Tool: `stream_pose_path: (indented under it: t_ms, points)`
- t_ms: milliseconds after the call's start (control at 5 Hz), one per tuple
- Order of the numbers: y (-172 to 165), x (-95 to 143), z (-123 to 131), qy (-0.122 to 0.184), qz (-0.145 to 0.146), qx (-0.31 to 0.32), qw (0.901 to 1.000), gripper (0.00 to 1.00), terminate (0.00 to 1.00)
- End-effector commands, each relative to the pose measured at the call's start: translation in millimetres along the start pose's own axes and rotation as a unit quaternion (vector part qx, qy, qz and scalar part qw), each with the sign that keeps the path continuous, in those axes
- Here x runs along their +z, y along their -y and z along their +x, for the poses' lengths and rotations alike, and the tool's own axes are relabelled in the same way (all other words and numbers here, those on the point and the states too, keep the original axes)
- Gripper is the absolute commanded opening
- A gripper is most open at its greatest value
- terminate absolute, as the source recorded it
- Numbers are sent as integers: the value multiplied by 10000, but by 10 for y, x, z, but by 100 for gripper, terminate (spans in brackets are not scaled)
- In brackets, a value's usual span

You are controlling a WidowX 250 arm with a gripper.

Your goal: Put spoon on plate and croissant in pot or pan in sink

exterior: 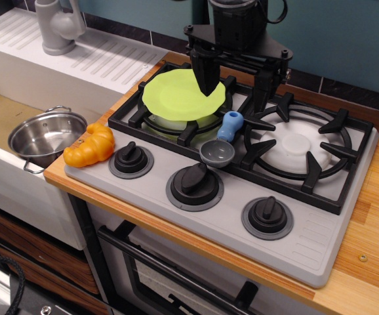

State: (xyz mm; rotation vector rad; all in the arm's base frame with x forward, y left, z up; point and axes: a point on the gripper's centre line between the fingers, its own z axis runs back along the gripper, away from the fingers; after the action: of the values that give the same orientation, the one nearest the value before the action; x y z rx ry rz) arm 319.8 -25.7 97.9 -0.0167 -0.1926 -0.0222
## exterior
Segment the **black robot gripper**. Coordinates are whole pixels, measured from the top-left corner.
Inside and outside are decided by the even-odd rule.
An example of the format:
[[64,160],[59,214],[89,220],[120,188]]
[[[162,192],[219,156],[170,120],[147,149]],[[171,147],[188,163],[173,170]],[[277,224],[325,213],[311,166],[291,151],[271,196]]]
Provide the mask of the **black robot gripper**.
[[[275,20],[268,18],[267,1],[209,1],[213,23],[188,25],[184,33],[188,36],[192,69],[200,91],[209,96],[220,82],[220,65],[216,59],[220,50],[229,54],[240,54],[251,58],[289,61],[292,51],[278,43],[267,33],[267,25],[282,22],[288,5]],[[263,112],[277,88],[287,82],[286,68],[261,69],[254,76],[254,113]]]

